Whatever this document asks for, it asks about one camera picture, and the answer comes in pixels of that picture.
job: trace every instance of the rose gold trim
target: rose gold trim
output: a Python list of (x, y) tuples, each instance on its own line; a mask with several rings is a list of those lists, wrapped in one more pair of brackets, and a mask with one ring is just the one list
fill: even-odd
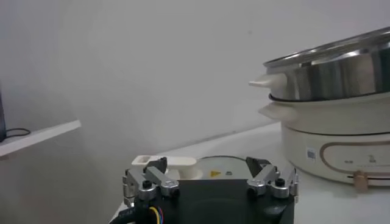
[[(382, 142), (329, 142), (324, 144), (321, 149), (319, 150), (319, 156), (322, 160), (322, 162), (329, 167), (331, 170), (334, 170), (336, 172), (340, 173), (346, 173), (346, 174), (351, 174), (353, 175), (355, 172), (354, 171), (348, 171), (348, 170), (342, 170), (335, 168), (331, 166), (324, 157), (324, 151), (325, 149), (335, 146), (335, 145), (347, 145), (347, 146), (365, 146), (365, 145), (390, 145), (390, 141), (382, 141)], [(365, 174), (369, 176), (390, 176), (390, 172), (366, 172)]]

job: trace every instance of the white shelf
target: white shelf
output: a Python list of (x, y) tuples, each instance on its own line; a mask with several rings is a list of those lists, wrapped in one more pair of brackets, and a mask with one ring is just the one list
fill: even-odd
[(72, 121), (54, 127), (33, 131), (27, 136), (6, 139), (0, 143), (0, 156), (21, 150), (30, 145), (56, 137), (79, 127), (81, 127), (80, 121)]

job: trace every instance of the colored wire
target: colored wire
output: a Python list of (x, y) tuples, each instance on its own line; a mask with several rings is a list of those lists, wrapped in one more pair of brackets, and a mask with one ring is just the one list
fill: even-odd
[(152, 210), (156, 215), (157, 224), (160, 224), (160, 215), (158, 214), (157, 209), (155, 207), (149, 207), (149, 209)]
[(163, 211), (161, 210), (160, 207), (158, 207), (158, 211), (160, 212), (161, 224), (164, 224), (164, 215), (163, 215)]

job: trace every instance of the black cable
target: black cable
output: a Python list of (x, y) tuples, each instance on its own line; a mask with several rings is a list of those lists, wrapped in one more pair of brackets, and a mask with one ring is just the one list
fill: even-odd
[(11, 129), (8, 129), (6, 130), (5, 132), (8, 133), (10, 131), (25, 131), (25, 133), (23, 134), (14, 134), (14, 135), (7, 135), (5, 138), (13, 138), (13, 137), (21, 137), (21, 136), (26, 136), (26, 135), (29, 135), (31, 134), (31, 131), (26, 129), (26, 128), (11, 128)]
[(127, 224), (136, 220), (135, 208), (127, 208), (121, 211), (110, 224)]

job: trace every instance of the white table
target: white table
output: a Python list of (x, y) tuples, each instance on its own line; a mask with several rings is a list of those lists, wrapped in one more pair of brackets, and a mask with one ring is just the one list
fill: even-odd
[[(160, 155), (195, 158), (211, 155), (253, 156), (268, 159), (279, 167), (287, 163), (282, 152), (279, 124), (164, 152)], [(357, 194), (351, 185), (325, 180), (301, 170), (299, 170), (299, 178), (300, 195), (299, 202), (296, 204), (296, 223), (390, 223), (390, 187), (371, 188), (366, 194)], [(125, 208), (122, 204), (118, 211)]]

